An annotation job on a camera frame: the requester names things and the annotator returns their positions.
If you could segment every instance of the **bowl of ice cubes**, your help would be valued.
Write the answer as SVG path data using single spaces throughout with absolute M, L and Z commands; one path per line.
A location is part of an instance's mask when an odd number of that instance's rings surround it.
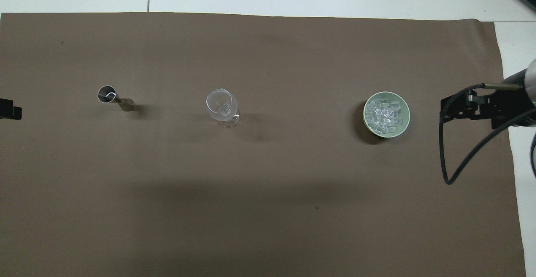
M 379 92 L 365 103 L 363 122 L 377 136 L 396 137 L 410 124 L 410 108 L 398 94 Z

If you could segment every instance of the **green bowl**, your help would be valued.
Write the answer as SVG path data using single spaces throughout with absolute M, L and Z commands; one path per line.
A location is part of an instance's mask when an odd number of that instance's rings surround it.
M 382 133 L 376 132 L 375 130 L 370 128 L 370 126 L 367 124 L 367 121 L 365 120 L 365 108 L 367 107 L 367 104 L 369 104 L 373 100 L 374 101 L 386 100 L 388 102 L 400 101 L 400 112 L 398 113 L 398 117 L 402 118 L 402 125 L 396 126 L 396 130 L 397 130 L 396 132 L 391 132 L 390 134 L 382 134 Z M 389 138 L 389 137 L 400 136 L 402 132 L 404 132 L 406 128 L 408 127 L 408 125 L 410 124 L 410 117 L 411 117 L 410 108 L 408 107 L 406 101 L 402 97 L 400 97 L 398 94 L 395 94 L 393 92 L 379 92 L 379 93 L 373 94 L 367 100 L 367 102 L 365 103 L 365 107 L 363 108 L 363 123 L 365 124 L 367 129 L 370 130 L 370 132 L 381 137 Z

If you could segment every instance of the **bowl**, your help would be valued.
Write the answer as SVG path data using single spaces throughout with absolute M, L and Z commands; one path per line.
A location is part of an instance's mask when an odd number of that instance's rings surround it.
M 378 103 L 380 101 L 387 101 L 389 103 L 388 107 L 390 109 L 395 108 L 391 106 L 391 103 L 394 102 L 393 104 L 395 104 L 396 101 L 398 101 L 400 103 L 400 110 L 397 111 L 396 116 L 402 120 L 401 122 L 399 122 L 400 125 L 391 126 L 394 128 L 390 128 L 389 133 L 386 133 L 374 122 L 368 124 L 367 118 L 366 118 L 366 111 L 368 108 L 371 107 L 371 104 L 373 101 L 378 102 Z M 365 107 L 363 108 L 363 123 L 365 124 L 367 129 L 370 130 L 370 132 L 380 137 L 390 138 L 390 137 L 400 136 L 410 124 L 410 118 L 411 118 L 410 108 L 408 107 L 406 101 L 404 100 L 404 98 L 400 97 L 398 94 L 395 94 L 394 92 L 378 92 L 378 93 L 373 94 L 367 100 L 367 102 L 365 103 Z

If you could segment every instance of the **brown tablecloth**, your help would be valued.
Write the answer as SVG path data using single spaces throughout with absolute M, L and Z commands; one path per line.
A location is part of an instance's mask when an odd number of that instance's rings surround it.
M 0 56 L 3 275 L 525 275 L 508 134 L 452 186 L 438 158 L 440 100 L 502 80 L 492 23 L 3 14 Z M 379 91 L 400 137 L 362 124 Z M 490 130 L 446 125 L 450 172 Z

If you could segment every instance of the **metal jigger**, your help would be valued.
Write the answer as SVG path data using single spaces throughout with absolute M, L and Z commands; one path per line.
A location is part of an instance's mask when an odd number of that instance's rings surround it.
M 134 109 L 134 101 L 132 99 L 120 99 L 115 89 L 109 85 L 100 88 L 98 97 L 102 103 L 118 103 L 123 111 L 132 111 Z

